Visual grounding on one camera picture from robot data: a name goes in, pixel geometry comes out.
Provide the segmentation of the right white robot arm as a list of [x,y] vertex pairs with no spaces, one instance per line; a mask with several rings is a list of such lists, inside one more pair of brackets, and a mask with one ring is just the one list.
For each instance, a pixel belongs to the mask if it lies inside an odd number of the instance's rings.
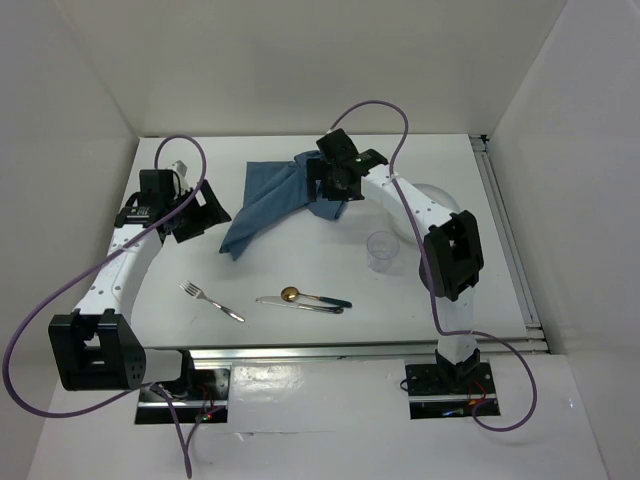
[[309,200],[371,200],[396,220],[407,219],[420,248],[419,276],[434,298],[438,332],[436,379],[460,391],[480,363],[473,334],[474,287],[484,267],[477,220],[454,212],[395,173],[388,160],[360,152],[342,129],[317,140],[320,157],[307,162]]

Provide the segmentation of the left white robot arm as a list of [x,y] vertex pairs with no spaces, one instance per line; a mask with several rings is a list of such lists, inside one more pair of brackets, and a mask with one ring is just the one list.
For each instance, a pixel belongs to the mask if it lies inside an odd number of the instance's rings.
[[167,237],[182,243],[230,221],[210,185],[192,198],[187,167],[139,173],[140,188],[115,220],[110,251],[89,291],[66,315],[52,318],[48,334],[63,387],[68,391],[131,390],[161,383],[176,399],[196,390],[197,374],[181,350],[143,347],[131,315],[146,273]]

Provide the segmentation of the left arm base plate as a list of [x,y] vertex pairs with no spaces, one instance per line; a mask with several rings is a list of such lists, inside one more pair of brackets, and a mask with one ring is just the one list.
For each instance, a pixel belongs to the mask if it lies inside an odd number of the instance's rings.
[[[228,398],[231,368],[215,365],[213,368],[190,368],[177,381],[159,385],[171,399],[181,424],[193,425],[197,421],[224,424],[228,421]],[[154,389],[139,393],[134,423],[136,425],[167,425],[173,422],[164,397]]]

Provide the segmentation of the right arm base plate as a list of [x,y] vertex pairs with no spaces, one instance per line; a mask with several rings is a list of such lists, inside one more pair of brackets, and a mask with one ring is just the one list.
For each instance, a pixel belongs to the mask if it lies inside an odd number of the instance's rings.
[[470,377],[448,386],[435,364],[407,364],[399,387],[408,396],[412,420],[499,416],[493,374],[488,362],[482,362]]

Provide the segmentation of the blue cloth napkin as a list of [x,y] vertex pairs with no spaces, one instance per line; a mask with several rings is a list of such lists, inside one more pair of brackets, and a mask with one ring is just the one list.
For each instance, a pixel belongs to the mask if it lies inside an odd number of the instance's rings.
[[219,248],[237,260],[253,238],[291,213],[306,208],[324,220],[336,221],[346,208],[345,202],[307,196],[306,167],[309,160],[319,160],[317,150],[302,152],[290,161],[248,162],[242,209],[232,220]]

